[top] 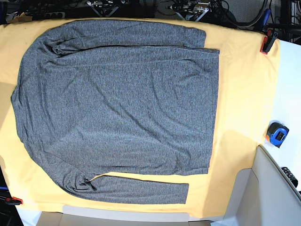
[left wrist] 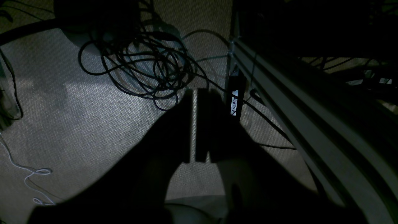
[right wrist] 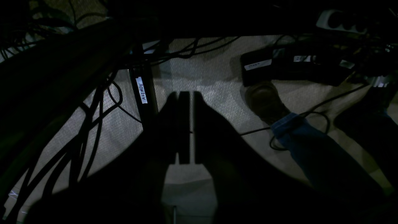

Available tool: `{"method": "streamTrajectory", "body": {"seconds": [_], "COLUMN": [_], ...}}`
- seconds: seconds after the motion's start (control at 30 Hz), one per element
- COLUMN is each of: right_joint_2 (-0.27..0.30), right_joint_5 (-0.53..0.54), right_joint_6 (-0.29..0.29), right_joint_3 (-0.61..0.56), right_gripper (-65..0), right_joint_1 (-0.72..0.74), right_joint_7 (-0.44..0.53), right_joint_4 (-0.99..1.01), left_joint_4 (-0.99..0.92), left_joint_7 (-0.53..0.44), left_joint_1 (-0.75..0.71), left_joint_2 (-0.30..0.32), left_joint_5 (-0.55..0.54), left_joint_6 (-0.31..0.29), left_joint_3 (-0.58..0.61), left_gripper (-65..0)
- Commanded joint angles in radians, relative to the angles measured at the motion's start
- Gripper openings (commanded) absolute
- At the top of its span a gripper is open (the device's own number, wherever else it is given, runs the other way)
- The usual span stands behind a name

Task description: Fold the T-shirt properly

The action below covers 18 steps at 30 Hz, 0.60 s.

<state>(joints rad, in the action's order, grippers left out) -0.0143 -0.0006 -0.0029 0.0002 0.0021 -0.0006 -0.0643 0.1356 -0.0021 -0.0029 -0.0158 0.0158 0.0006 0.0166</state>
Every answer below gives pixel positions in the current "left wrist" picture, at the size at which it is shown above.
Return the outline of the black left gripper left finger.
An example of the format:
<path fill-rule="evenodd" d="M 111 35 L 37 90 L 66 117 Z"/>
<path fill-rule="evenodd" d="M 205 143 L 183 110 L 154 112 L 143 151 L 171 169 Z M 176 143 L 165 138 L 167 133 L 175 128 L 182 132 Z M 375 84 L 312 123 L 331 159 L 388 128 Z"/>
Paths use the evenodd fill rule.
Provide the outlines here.
<path fill-rule="evenodd" d="M 165 206 L 176 169 L 190 160 L 193 91 L 165 112 L 104 176 L 59 205 L 36 207 L 29 224 L 171 224 Z"/>

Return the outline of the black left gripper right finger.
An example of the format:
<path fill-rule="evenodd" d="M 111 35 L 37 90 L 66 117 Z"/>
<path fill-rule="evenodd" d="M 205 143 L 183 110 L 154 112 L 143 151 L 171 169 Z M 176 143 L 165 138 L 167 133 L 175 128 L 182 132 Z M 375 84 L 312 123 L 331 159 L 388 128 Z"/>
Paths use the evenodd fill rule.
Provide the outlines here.
<path fill-rule="evenodd" d="M 197 161 L 215 163 L 228 206 L 226 224 L 366 224 L 297 181 L 227 112 L 215 90 L 197 96 Z"/>

